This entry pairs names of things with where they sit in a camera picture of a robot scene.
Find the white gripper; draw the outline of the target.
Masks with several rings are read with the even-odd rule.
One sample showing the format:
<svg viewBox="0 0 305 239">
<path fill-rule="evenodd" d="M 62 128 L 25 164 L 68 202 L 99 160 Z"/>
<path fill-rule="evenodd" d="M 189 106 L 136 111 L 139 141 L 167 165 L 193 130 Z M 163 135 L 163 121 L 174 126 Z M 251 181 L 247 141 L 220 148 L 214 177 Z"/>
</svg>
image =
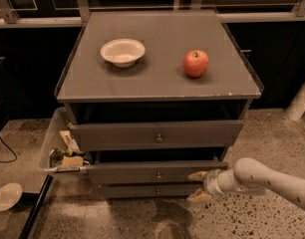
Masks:
<svg viewBox="0 0 305 239">
<path fill-rule="evenodd" d="M 192 181 L 203 181 L 203 189 L 198 188 L 187 197 L 191 203 L 207 202 L 212 196 L 223 196 L 229 191 L 229 172 L 230 170 L 211 170 L 198 171 L 188 176 Z"/>
</svg>

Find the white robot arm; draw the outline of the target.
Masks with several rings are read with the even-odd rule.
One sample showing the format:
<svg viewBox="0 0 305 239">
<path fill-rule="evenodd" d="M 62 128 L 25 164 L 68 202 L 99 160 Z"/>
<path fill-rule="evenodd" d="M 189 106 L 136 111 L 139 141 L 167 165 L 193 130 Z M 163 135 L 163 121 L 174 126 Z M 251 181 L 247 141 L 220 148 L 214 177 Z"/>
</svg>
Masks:
<svg viewBox="0 0 305 239">
<path fill-rule="evenodd" d="M 232 168 L 199 171 L 188 179 L 202 183 L 187 197 L 189 202 L 205 202 L 228 193 L 262 195 L 270 190 L 305 211 L 305 179 L 278 172 L 250 157 L 239 158 Z"/>
</svg>

